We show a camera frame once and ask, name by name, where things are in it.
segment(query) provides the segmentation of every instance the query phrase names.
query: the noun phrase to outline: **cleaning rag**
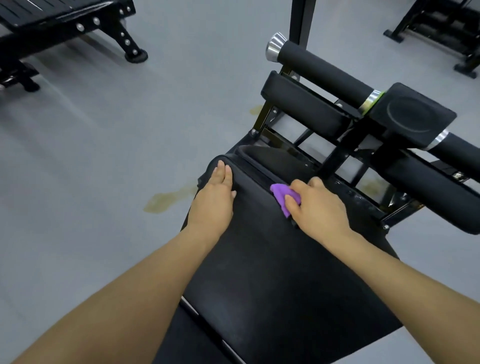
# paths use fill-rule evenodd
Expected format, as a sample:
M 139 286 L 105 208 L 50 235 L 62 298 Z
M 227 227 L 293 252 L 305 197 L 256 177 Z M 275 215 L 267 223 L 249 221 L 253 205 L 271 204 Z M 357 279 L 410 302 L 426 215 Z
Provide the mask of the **cleaning rag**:
M 285 196 L 290 195 L 293 197 L 295 202 L 300 205 L 301 203 L 301 198 L 298 193 L 290 189 L 286 184 L 281 184 L 281 183 L 275 183 L 270 186 L 270 191 L 273 192 L 273 196 L 275 196 L 275 199 L 277 202 L 280 204 L 280 207 L 282 208 L 283 214 L 285 215 L 286 218 L 290 216 L 290 211 L 287 210 L 287 207 L 285 206 Z

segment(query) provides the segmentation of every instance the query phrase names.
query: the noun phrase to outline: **gym floor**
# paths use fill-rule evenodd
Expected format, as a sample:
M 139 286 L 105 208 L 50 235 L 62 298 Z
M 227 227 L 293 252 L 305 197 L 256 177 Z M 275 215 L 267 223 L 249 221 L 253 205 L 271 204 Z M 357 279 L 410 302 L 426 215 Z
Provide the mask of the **gym floor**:
M 425 40 L 382 35 L 412 3 L 317 0 L 308 49 L 377 89 L 400 81 L 453 109 L 450 129 L 478 145 L 480 79 L 454 72 L 458 56 Z M 188 192 L 160 215 L 143 208 L 157 193 L 192 189 L 252 127 L 250 110 L 279 70 L 264 48 L 288 34 L 290 0 L 135 5 L 128 30 L 146 63 L 127 63 L 95 33 L 29 58 L 39 92 L 0 94 L 2 364 L 179 231 Z M 423 209 L 388 237 L 403 261 L 480 300 L 477 236 Z M 430 362 L 405 329 L 339 361 Z

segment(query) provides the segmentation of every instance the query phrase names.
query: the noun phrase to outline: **weight bench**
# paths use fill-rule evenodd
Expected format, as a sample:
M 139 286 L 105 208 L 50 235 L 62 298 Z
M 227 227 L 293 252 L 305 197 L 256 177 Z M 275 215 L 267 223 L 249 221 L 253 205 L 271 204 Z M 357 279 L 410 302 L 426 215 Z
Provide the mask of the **weight bench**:
M 38 72 L 20 60 L 96 29 L 116 40 L 128 62 L 145 62 L 147 52 L 122 24 L 134 14 L 132 0 L 0 0 L 0 22 L 12 32 L 0 37 L 0 85 L 39 90 Z
M 330 364 L 401 327 L 353 271 L 285 219 L 273 183 L 321 177 L 344 202 L 351 228 L 395 258 L 390 227 L 424 206 L 480 233 L 480 194 L 463 184 L 480 182 L 480 149 L 448 132 L 456 114 L 402 84 L 374 90 L 308 52 L 314 3 L 293 0 L 290 40 L 277 33 L 267 45 L 267 59 L 283 67 L 262 89 L 255 125 L 199 178 L 201 189 L 219 160 L 232 167 L 234 215 L 185 290 L 155 364 Z M 272 127 L 283 114 L 307 127 L 299 140 Z M 313 133 L 335 145 L 323 163 L 301 148 Z M 368 135 L 379 146 L 366 148 Z M 412 148 L 440 160 L 428 163 Z M 348 157 L 391 183 L 381 202 L 356 188 L 357 176 L 336 174 Z

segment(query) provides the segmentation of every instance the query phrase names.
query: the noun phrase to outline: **forearm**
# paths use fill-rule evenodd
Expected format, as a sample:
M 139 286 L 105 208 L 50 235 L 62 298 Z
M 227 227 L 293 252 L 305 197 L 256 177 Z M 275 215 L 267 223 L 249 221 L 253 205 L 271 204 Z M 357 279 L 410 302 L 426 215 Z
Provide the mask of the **forearm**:
M 150 364 L 217 238 L 186 228 L 75 308 L 14 363 Z
M 437 364 L 480 363 L 480 304 L 376 248 L 358 234 L 332 253 L 356 272 Z

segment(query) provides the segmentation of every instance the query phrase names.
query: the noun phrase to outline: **left hand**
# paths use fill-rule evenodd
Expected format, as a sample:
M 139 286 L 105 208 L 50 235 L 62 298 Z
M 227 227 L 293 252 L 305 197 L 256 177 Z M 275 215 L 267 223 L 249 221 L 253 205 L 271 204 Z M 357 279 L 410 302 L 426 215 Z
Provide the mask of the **left hand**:
M 219 160 L 212 177 L 192 202 L 187 227 L 199 229 L 218 241 L 233 216 L 237 192 L 232 191 L 232 184 L 232 169 Z

